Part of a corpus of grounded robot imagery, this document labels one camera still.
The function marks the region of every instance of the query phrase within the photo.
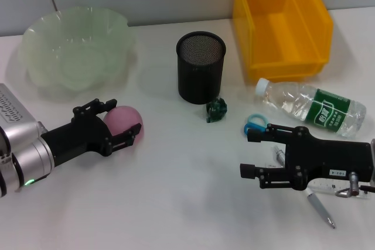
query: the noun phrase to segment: silver pen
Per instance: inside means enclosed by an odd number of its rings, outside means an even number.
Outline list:
[[[278,147],[274,146],[274,153],[276,155],[276,161],[282,166],[285,166],[285,154],[284,152]],[[332,216],[328,213],[327,209],[324,207],[324,205],[321,203],[321,201],[318,199],[316,194],[310,189],[306,188],[304,190],[307,200],[310,202],[312,207],[318,212],[318,214],[322,217],[322,219],[333,229],[336,228],[336,224],[333,221]]]

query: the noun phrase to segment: yellow plastic bin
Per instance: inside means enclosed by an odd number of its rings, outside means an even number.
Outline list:
[[[233,22],[253,83],[301,80],[329,60],[333,22],[322,0],[234,0]]]

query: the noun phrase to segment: plastic bowl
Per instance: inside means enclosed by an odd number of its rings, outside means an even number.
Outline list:
[[[105,8],[74,7],[29,27],[18,56],[38,87],[82,91],[121,74],[132,42],[124,16]]]

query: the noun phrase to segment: white bottle cap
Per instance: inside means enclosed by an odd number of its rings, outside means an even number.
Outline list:
[[[263,97],[265,94],[265,90],[267,89],[268,83],[270,83],[270,81],[265,78],[259,79],[258,84],[255,88],[255,94],[257,96]]]

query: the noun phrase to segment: green bottle label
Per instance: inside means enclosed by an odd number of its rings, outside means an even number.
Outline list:
[[[350,100],[318,89],[306,122],[337,132],[349,109]]]

